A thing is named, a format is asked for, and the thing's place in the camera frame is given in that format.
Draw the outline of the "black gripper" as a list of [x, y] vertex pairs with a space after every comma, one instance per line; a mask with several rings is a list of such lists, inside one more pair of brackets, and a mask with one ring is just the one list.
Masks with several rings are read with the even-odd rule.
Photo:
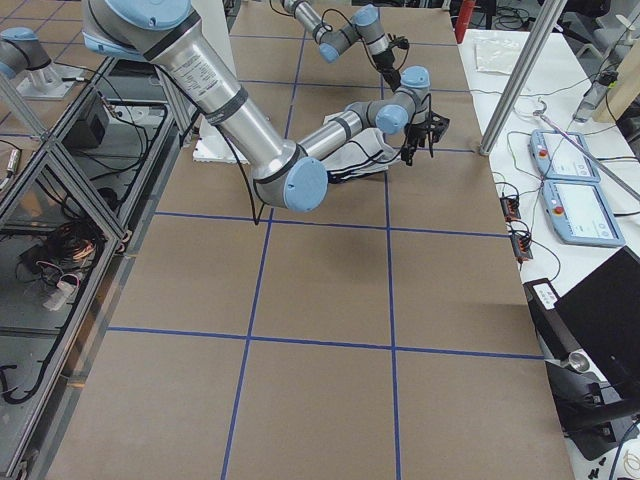
[[374, 64], [377, 71], [392, 91], [396, 91], [401, 85], [401, 75], [394, 67], [395, 56], [391, 47], [374, 55]]
[[411, 123], [405, 127], [405, 143], [400, 149], [400, 158], [406, 165], [413, 164], [418, 147], [424, 147], [430, 133], [430, 121]]

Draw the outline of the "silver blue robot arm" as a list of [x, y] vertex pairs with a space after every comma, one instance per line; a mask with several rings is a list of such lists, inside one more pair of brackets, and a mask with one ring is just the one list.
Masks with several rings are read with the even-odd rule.
[[319, 46], [319, 52], [327, 63], [335, 62], [357, 43], [361, 43], [374, 69], [380, 73], [392, 91], [401, 83], [394, 49], [408, 52], [409, 40], [404, 36], [388, 34], [381, 22], [380, 9], [368, 4], [357, 10], [345, 24], [335, 28], [324, 15], [316, 12], [308, 1], [281, 1], [284, 15], [295, 18]]
[[306, 1], [285, 1], [285, 12], [312, 34], [321, 56], [339, 58], [358, 41], [393, 90], [387, 100], [355, 102], [299, 142], [283, 138], [205, 38], [188, 1], [85, 1], [88, 49], [146, 61], [165, 73], [206, 121], [231, 138], [251, 166], [255, 194], [268, 205], [306, 212], [325, 198], [329, 175], [322, 161], [361, 131], [403, 132], [401, 158], [411, 160], [431, 118], [430, 76], [423, 66], [394, 68], [391, 43], [373, 5], [360, 8], [341, 29], [327, 25]]

